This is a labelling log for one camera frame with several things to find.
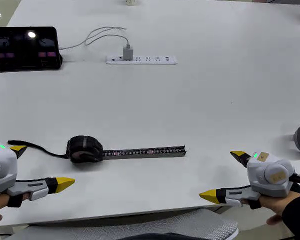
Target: yellow label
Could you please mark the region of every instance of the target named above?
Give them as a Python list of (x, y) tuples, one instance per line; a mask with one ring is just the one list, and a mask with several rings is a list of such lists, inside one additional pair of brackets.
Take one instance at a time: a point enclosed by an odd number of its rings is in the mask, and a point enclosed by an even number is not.
[(272, 175), (270, 175), (270, 180), (272, 181), (273, 184), (276, 184), (277, 182), (286, 179), (287, 175), (284, 171), (280, 171), (277, 173), (274, 173)]
[(257, 158), (260, 162), (265, 162), (267, 160), (267, 157), (269, 156), (269, 153), (261, 152)]

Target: black tablet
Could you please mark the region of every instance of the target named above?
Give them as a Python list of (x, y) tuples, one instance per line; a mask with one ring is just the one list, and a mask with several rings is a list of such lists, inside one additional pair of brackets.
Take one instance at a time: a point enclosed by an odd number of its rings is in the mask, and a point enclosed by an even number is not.
[(61, 64), (53, 26), (0, 27), (0, 72), (56, 70)]

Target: power strip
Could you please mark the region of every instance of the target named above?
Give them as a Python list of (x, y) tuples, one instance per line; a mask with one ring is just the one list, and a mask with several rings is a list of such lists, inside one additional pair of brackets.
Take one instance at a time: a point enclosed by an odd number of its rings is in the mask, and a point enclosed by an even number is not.
[(133, 56), (133, 60), (123, 60), (122, 56), (107, 56), (106, 64), (177, 64), (175, 56)]

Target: black wrist strap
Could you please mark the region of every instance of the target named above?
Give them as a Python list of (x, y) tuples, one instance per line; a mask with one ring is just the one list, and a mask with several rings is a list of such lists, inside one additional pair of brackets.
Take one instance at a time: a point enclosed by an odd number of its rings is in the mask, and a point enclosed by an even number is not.
[(20, 141), (20, 140), (9, 140), (7, 143), (10, 145), (25, 145), (30, 148), (39, 149), (39, 150), (45, 152), (46, 154), (49, 154), (54, 157), (58, 157), (58, 158), (62, 158), (62, 159), (69, 159), (69, 157), (66, 154), (55, 154), (55, 153), (49, 152), (49, 151), (45, 150), (42, 146), (33, 144), (31, 142)]
[(252, 210), (261, 208), (261, 204), (259, 200), (248, 200), (248, 203)]
[(9, 208), (20, 208), (23, 198), (24, 198), (23, 194), (10, 196), (7, 206)]

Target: white table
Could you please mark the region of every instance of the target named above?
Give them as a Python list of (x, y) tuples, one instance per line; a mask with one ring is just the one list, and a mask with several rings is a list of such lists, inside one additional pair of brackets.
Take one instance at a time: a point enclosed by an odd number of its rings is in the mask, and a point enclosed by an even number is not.
[(63, 154), (76, 135), (105, 149), (186, 144), (180, 158), (74, 166), (27, 149), (18, 179), (75, 178), (60, 194), (4, 208), (0, 226), (211, 206), (198, 193), (248, 184), (229, 154), (255, 149), (293, 160), (300, 124), (300, 6), (204, 0), (22, 0), (9, 26), (55, 26), (59, 45), (127, 27), (136, 55), (177, 65), (106, 65), (124, 41), (63, 51), (59, 71), (0, 73), (0, 141)]

